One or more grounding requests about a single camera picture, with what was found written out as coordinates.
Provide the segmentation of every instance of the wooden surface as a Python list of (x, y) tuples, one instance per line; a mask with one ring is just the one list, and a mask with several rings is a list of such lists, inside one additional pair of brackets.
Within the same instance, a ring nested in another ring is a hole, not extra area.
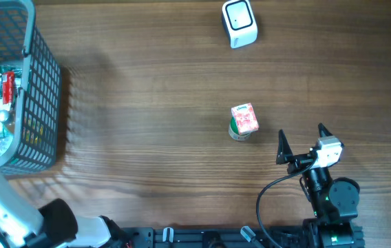
[[(256, 226), (277, 131), (294, 153), (319, 122), (345, 144), (330, 172), (361, 186), (368, 247), (391, 247), (391, 3), (253, 4), (255, 44), (232, 50), (222, 2), (40, 6), (37, 25), (63, 66), (59, 161), (10, 183), (35, 206), (65, 199), (123, 227)], [(251, 102), (260, 130), (228, 135)], [(267, 225), (312, 218), (298, 178), (269, 190)]]

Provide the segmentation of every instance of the basket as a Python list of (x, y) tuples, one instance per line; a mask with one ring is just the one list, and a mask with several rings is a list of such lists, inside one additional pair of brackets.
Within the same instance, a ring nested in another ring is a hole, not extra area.
[(12, 144), (0, 172), (29, 174), (55, 163), (61, 71), (35, 26), (31, 0), (0, 0), (0, 62), (23, 59)]

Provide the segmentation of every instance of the wire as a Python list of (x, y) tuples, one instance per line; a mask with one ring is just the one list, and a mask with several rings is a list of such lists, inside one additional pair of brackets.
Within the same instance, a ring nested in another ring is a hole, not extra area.
[(263, 226), (263, 222), (262, 222), (262, 218), (260, 216), (260, 200), (262, 199), (262, 196), (264, 195), (264, 192), (266, 192), (266, 190), (268, 190), (270, 187), (276, 185), (277, 183), (279, 182), (282, 182), (286, 179), (289, 179), (289, 178), (292, 178), (294, 176), (298, 176), (300, 174), (303, 174), (304, 172), (308, 171), (311, 167), (313, 166), (313, 163), (310, 164), (308, 167), (304, 168), (303, 170), (299, 171), (299, 172), (296, 172), (294, 174), (290, 174), (290, 175), (287, 175), (287, 176), (284, 176), (282, 178), (278, 178), (277, 180), (274, 180), (272, 183), (269, 183), (267, 186), (264, 187), (264, 189), (258, 194), (258, 197), (257, 197), (257, 220), (258, 220), (258, 224), (260, 225), (263, 233), (266, 235), (266, 237), (278, 248), (283, 248), (281, 245), (279, 245), (275, 240), (273, 240), (273, 238), (271, 237), (271, 235), (269, 235), (269, 233), (266, 231), (266, 228), (264, 228)]

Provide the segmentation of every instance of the small white cube device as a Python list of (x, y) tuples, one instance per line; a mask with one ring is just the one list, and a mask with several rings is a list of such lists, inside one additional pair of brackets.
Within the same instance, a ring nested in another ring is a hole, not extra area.
[(257, 39), (257, 23), (248, 0), (230, 0), (224, 3), (222, 22), (231, 48), (248, 45)]

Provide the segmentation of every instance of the white box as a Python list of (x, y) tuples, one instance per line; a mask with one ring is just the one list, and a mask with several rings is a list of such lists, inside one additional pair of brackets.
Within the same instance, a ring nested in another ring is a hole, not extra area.
[(231, 48), (248, 45), (257, 39), (257, 23), (248, 0), (230, 0), (224, 3), (222, 22)]

